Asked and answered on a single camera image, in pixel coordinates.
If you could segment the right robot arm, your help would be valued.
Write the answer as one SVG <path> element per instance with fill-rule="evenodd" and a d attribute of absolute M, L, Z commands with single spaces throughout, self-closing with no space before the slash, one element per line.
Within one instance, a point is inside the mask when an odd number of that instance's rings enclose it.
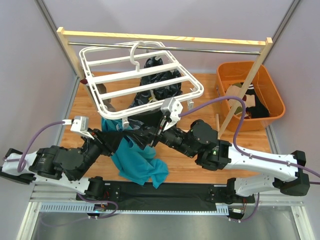
<path fill-rule="evenodd" d="M 188 131 L 176 126 L 161 129 L 142 126 L 129 130 L 128 135 L 141 148 L 162 143 L 209 171 L 246 170 L 256 172 L 252 177 L 227 180 L 232 196 L 249 197 L 253 194 L 278 189 L 287 196 L 306 196 L 310 189 L 309 175 L 303 171 L 306 155 L 296 150 L 291 154 L 272 154 L 237 146 L 219 140 L 218 132 L 201 119 L 194 121 Z"/>

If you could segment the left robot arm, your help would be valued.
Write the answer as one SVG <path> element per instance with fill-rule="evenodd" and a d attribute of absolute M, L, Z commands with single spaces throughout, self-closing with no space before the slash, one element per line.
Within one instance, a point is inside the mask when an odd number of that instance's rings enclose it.
<path fill-rule="evenodd" d="M 119 131 L 91 129 L 89 136 L 83 137 L 83 145 L 77 148 L 52 145 L 25 156 L 21 151 L 10 148 L 0 168 L 0 176 L 20 184 L 42 183 L 65 187 L 89 200 L 104 200 L 107 190 L 103 177 L 87 178 L 84 175 L 99 156 L 112 156 L 123 136 Z M 19 160 L 23 156 L 25 167 L 19 171 Z"/>

